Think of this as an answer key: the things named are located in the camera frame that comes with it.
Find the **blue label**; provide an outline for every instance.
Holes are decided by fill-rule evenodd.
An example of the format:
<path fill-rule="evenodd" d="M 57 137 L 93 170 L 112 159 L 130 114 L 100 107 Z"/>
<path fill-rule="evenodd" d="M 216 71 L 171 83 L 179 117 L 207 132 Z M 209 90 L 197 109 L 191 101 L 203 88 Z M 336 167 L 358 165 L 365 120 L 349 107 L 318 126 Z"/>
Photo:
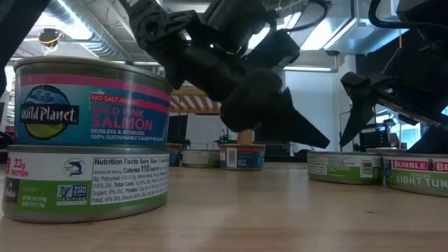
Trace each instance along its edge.
<path fill-rule="evenodd" d="M 166 144 L 168 94 L 89 76 L 76 85 L 56 84 L 64 75 L 48 76 L 18 82 L 16 144 Z"/>

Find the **ceiling duct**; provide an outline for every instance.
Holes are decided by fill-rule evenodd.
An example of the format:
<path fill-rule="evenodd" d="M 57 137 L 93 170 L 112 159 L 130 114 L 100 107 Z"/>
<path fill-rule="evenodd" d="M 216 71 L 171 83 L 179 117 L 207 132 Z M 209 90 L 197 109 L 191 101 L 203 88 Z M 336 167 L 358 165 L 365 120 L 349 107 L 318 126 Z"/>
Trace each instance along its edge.
<path fill-rule="evenodd" d="M 52 0 L 43 14 L 63 22 L 81 38 L 62 30 L 84 48 L 105 60 L 130 60 L 130 56 L 79 0 Z"/>

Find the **wooden table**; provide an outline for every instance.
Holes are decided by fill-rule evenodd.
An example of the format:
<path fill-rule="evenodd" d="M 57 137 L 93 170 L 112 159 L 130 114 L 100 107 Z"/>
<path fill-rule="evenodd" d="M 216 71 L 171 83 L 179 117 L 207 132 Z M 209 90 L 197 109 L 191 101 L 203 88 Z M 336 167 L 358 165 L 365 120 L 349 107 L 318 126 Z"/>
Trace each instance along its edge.
<path fill-rule="evenodd" d="M 308 181 L 305 168 L 172 168 L 159 209 L 73 225 L 2 218 L 0 251 L 448 251 L 448 199 Z"/>

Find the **cable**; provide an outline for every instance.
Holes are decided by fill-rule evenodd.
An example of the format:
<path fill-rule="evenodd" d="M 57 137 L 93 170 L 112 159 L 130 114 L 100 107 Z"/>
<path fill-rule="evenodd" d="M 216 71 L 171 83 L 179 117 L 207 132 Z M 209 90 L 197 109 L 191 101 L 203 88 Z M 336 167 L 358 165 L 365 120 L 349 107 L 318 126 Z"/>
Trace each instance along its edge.
<path fill-rule="evenodd" d="M 381 0 L 372 0 L 369 7 L 369 21 L 372 25 L 380 28 L 390 29 L 434 29 L 439 32 L 448 33 L 448 27 L 441 24 L 427 22 L 386 22 L 377 17 L 377 9 Z"/>
<path fill-rule="evenodd" d="M 316 19 L 315 21 L 310 22 L 309 24 L 304 24 L 304 25 L 299 26 L 299 27 L 294 27 L 294 28 L 290 28 L 290 29 L 283 29 L 283 30 L 285 30 L 287 32 L 302 31 L 304 29 L 308 29 L 310 27 L 313 27 L 313 26 L 316 26 L 316 25 L 320 24 L 327 17 L 328 6 L 327 6 L 327 3 L 324 0 L 309 0 L 309 1 L 311 3 L 318 4 L 318 5 L 320 5 L 322 7 L 322 9 L 323 9 L 322 16 L 319 17 L 318 19 Z"/>

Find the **fluorescent light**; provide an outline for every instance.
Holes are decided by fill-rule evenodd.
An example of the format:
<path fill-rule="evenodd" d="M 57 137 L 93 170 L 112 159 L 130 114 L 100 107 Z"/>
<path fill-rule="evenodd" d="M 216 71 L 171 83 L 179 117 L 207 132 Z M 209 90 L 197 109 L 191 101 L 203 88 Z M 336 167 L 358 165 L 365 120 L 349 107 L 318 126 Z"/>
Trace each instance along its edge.
<path fill-rule="evenodd" d="M 28 42 L 28 41 L 38 41 L 38 38 L 24 38 L 23 42 Z"/>
<path fill-rule="evenodd" d="M 284 70 L 287 71 L 332 71 L 330 67 L 314 67 L 314 66 L 285 66 Z"/>
<path fill-rule="evenodd" d="M 285 20 L 285 24 L 286 24 L 286 20 L 289 19 L 288 24 L 286 25 L 286 28 L 287 29 L 294 28 L 294 26 L 297 24 L 297 21 L 299 21 L 301 14 L 302 14 L 301 12 L 298 12 L 298 13 L 294 13 L 293 15 L 286 16 L 283 19 L 283 20 Z"/>
<path fill-rule="evenodd" d="M 199 3 L 199 1 L 198 3 L 170 3 L 167 1 L 163 6 L 174 12 L 194 10 L 197 13 L 205 13 L 210 3 Z"/>
<path fill-rule="evenodd" d="M 346 32 L 348 32 L 348 30 L 354 26 L 357 23 L 358 19 L 354 18 L 350 21 L 350 23 L 348 23 L 340 32 L 338 32 L 336 34 L 336 36 L 334 36 L 332 39 L 330 39 L 329 42 L 327 42 L 324 46 L 323 49 L 328 50 L 329 47 L 331 47 L 336 41 L 338 41 L 342 35 L 344 35 Z"/>
<path fill-rule="evenodd" d="M 283 29 L 283 28 L 292 28 L 297 24 L 297 21 L 299 20 L 299 17 L 302 13 L 294 13 L 293 15 L 286 16 L 283 20 L 283 24 L 277 25 L 277 29 Z M 249 40 L 249 49 L 254 49 L 269 33 L 270 28 L 265 27 L 263 28 L 258 34 L 255 34 L 251 37 Z"/>
<path fill-rule="evenodd" d="M 63 0 L 57 0 L 57 2 L 64 7 L 64 9 L 70 14 L 71 18 L 75 21 L 74 25 L 65 25 L 61 30 L 69 35 L 72 39 L 90 39 L 92 37 L 92 31 L 90 31 L 83 21 L 76 16 L 76 14 L 68 7 Z"/>
<path fill-rule="evenodd" d="M 157 62 L 134 62 L 135 65 L 160 66 Z"/>
<path fill-rule="evenodd" d="M 329 21 L 324 19 L 308 36 L 307 40 L 300 46 L 300 49 L 319 50 L 326 44 L 328 39 L 331 39 L 331 26 Z"/>

